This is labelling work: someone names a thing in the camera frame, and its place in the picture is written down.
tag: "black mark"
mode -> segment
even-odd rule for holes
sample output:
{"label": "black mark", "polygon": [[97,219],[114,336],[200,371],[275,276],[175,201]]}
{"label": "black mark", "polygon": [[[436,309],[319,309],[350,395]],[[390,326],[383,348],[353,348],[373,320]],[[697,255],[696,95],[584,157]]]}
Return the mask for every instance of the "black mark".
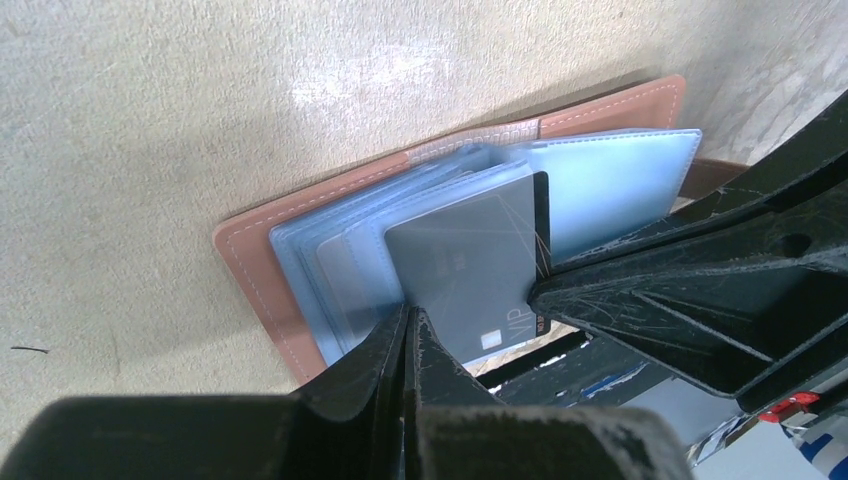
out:
{"label": "black mark", "polygon": [[12,347],[12,350],[29,350],[31,352],[41,352],[44,354],[50,353],[50,350],[46,350],[43,348],[35,348],[35,347]]}

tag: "gray card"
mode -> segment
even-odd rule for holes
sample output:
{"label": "gray card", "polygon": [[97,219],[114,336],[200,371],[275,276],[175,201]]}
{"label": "gray card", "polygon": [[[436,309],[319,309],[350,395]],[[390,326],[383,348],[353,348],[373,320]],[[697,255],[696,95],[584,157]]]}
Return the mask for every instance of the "gray card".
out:
{"label": "gray card", "polygon": [[386,232],[406,301],[461,363],[550,329],[526,301],[549,262],[547,195],[539,173]]}

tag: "card holder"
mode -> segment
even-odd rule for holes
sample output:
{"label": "card holder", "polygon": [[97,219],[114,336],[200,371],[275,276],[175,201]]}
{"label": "card holder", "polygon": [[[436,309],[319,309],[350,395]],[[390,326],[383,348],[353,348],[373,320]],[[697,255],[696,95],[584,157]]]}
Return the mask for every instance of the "card holder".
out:
{"label": "card holder", "polygon": [[[700,137],[698,130],[629,129],[508,147],[466,146],[461,152],[474,148],[497,159],[491,163],[517,162],[523,175],[548,174],[550,245],[557,263],[662,218],[676,198]],[[344,332],[344,350],[358,344],[378,319],[403,302],[383,237],[386,230],[517,178],[498,176],[510,165],[422,192],[317,247],[320,270],[312,262],[305,267],[329,284],[316,294],[326,299],[325,313],[334,330]]]}
{"label": "card holder", "polygon": [[[407,147],[222,221],[213,234],[215,248],[292,374],[299,382],[308,382],[327,363],[268,242],[275,225],[467,143],[507,145],[620,128],[672,128],[685,89],[683,77],[672,75],[567,108],[547,105],[551,110],[562,108],[549,114],[464,130]],[[744,170],[739,164],[696,160],[681,195],[699,198]]]}
{"label": "card holder", "polygon": [[666,216],[700,141],[696,129],[628,129],[503,149],[548,173],[558,264]]}

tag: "textured plaster wall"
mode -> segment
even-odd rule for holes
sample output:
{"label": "textured plaster wall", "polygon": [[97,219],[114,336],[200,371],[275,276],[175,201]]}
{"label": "textured plaster wall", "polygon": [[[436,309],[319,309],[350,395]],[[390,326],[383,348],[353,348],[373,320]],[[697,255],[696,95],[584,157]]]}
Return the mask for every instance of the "textured plaster wall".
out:
{"label": "textured plaster wall", "polygon": [[0,452],[64,395],[293,387],[222,219],[668,73],[702,154],[756,161],[848,88],[840,24],[848,2],[4,0]]}

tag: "hole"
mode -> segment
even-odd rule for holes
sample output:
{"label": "hole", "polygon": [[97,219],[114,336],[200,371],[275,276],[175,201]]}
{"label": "hole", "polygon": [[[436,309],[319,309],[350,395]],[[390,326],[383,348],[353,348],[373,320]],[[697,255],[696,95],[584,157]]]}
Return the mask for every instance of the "hole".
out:
{"label": "hole", "polygon": [[778,251],[786,258],[801,258],[813,244],[813,239],[803,233],[792,233],[777,241]]}

